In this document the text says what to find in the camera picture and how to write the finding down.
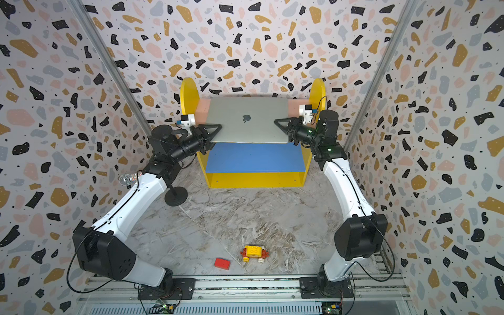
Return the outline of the silver laptop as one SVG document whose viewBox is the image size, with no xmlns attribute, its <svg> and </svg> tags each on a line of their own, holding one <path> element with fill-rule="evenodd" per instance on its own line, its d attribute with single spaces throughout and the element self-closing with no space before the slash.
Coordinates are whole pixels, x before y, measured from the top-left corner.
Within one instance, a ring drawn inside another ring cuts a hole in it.
<svg viewBox="0 0 504 315">
<path fill-rule="evenodd" d="M 287 117 L 285 98 L 224 97 L 211 99 L 206 123 L 222 126 L 215 143 L 286 144 L 287 135 L 274 121 Z"/>
</svg>

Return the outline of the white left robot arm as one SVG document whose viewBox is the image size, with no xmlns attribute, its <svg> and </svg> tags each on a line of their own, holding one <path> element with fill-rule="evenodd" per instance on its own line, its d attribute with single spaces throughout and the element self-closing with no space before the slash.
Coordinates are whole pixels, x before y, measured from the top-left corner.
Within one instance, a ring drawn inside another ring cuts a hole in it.
<svg viewBox="0 0 504 315">
<path fill-rule="evenodd" d="M 187 190 L 173 186 L 182 169 L 181 162 L 198 152 L 210 151 L 221 129 L 220 124 L 191 126 L 188 131 L 173 130 L 169 125 L 155 127 L 148 139 L 154 155 L 136 174 L 136 181 L 128 193 L 91 227 L 80 223 L 73 231 L 76 252 L 72 261 L 77 261 L 84 271 L 139 284 L 152 290 L 156 297 L 173 295 L 172 271 L 138 258 L 126 241 L 158 196 L 164 194 L 169 206 L 179 206 L 186 201 Z"/>
</svg>

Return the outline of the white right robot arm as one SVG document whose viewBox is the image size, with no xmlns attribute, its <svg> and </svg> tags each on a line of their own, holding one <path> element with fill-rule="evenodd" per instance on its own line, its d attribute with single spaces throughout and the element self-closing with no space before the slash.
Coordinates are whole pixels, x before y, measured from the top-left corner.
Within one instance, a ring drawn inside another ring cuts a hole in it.
<svg viewBox="0 0 504 315">
<path fill-rule="evenodd" d="M 354 297 L 350 273 L 354 266 L 380 251 L 387 218 L 370 206 L 353 177 L 348 157 L 337 142 L 336 112 L 321 111 L 315 127 L 304 125 L 302 117 L 277 119 L 274 123 L 290 143 L 310 149 L 332 185 L 343 217 L 343 224 L 334 235 L 335 253 L 321 266 L 317 277 L 300 279 L 301 296 L 303 299 Z"/>
</svg>

